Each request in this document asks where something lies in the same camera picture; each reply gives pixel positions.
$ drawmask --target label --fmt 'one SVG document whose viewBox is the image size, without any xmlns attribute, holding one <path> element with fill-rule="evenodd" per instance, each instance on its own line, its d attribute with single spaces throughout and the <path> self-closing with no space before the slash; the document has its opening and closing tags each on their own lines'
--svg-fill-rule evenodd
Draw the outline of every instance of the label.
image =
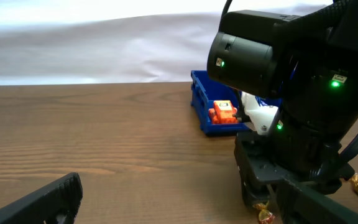
<svg viewBox="0 0 358 224">
<path fill-rule="evenodd" d="M 217 65 L 217 66 L 221 66 L 221 64 L 222 64 L 222 59 L 217 58 L 217 59 L 216 59 L 216 65 Z"/>
<path fill-rule="evenodd" d="M 346 79 L 347 79 L 347 77 L 344 77 L 342 75 L 334 75 L 333 76 L 333 80 L 340 82 L 340 83 L 345 83 Z"/>
<path fill-rule="evenodd" d="M 218 104 L 218 107 L 221 110 L 228 110 L 228 111 L 233 110 L 229 100 L 221 100 L 221 101 L 217 101 L 216 103 Z"/>
</svg>

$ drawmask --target blue crate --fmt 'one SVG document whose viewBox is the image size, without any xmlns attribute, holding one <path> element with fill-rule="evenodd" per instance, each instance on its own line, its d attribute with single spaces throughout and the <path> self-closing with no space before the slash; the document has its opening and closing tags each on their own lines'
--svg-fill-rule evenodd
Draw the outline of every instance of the blue crate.
<svg viewBox="0 0 358 224">
<path fill-rule="evenodd" d="M 212 124 L 208 110 L 213 108 L 214 100 L 230 100 L 237 109 L 239 104 L 234 92 L 226 85 L 210 80 L 206 71 L 191 71 L 191 90 L 193 97 L 191 105 L 200 120 L 200 129 L 207 135 L 236 134 L 249 128 L 244 123 Z"/>
</svg>

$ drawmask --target red candy wrapper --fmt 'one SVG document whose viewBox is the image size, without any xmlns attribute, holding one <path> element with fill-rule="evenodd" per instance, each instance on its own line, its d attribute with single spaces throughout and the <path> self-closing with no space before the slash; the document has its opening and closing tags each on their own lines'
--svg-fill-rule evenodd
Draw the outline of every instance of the red candy wrapper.
<svg viewBox="0 0 358 224">
<path fill-rule="evenodd" d="M 267 202 L 266 204 L 258 203 L 258 204 L 253 205 L 254 208 L 260 210 L 259 215 L 258 215 L 258 223 L 259 224 L 273 223 L 275 216 L 273 215 L 273 213 L 271 213 L 270 211 L 267 210 L 268 205 L 269 205 L 269 202 Z"/>
</svg>

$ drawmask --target white cloth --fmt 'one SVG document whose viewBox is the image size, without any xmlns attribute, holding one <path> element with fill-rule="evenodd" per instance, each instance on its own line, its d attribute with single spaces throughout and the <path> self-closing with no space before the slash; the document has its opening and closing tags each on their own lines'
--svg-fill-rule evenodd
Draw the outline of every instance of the white cloth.
<svg viewBox="0 0 358 224">
<path fill-rule="evenodd" d="M 0 85 L 190 81 L 225 1 L 0 0 Z M 327 0 L 234 0 L 305 15 Z"/>
</svg>

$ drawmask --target wooden tabletop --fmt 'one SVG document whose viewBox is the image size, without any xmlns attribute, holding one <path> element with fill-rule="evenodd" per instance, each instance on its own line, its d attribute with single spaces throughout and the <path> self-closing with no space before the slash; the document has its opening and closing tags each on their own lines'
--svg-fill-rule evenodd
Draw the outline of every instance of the wooden tabletop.
<svg viewBox="0 0 358 224">
<path fill-rule="evenodd" d="M 0 208 L 78 172 L 78 224 L 256 223 L 234 138 L 207 138 L 190 100 L 189 83 L 0 86 Z M 358 212 L 348 183 L 330 197 Z"/>
</svg>

